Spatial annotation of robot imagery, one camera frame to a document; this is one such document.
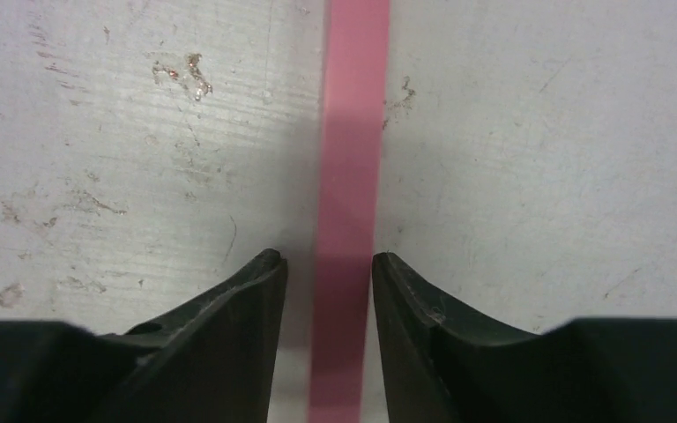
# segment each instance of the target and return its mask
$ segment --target scratched white surface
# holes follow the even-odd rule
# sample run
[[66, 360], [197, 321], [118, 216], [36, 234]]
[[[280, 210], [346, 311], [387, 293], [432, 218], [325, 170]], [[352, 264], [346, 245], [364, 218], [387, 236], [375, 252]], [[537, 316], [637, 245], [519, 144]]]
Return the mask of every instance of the scratched white surface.
[[[377, 249], [527, 330], [677, 315], [677, 1], [391, 22]], [[323, 31], [319, 0], [0, 2], [0, 318], [127, 330], [276, 247], [271, 421], [304, 421]], [[199, 103], [153, 80], [188, 53]]]

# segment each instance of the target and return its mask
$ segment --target robotic claw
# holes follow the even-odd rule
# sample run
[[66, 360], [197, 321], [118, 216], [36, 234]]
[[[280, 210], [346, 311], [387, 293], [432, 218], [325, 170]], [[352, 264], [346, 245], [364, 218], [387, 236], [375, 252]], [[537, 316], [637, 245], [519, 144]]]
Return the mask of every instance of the robotic claw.
[[[538, 336], [372, 265], [391, 423], [677, 423], [677, 320], [577, 319]], [[260, 253], [123, 335], [0, 322], [0, 423], [263, 423], [287, 270]]]

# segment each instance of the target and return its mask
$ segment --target pink stripe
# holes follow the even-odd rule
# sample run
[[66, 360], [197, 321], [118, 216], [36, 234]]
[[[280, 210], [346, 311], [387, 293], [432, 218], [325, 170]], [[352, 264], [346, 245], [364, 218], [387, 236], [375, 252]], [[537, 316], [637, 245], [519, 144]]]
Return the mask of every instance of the pink stripe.
[[330, 1], [310, 423], [360, 421], [389, 0]]

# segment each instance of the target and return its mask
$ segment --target pink tape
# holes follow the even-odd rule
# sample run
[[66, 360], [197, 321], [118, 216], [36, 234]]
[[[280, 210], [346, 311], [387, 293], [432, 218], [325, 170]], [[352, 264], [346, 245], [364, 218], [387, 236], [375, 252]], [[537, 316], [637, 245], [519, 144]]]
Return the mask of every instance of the pink tape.
[[308, 421], [360, 421], [389, 0], [330, 1]]

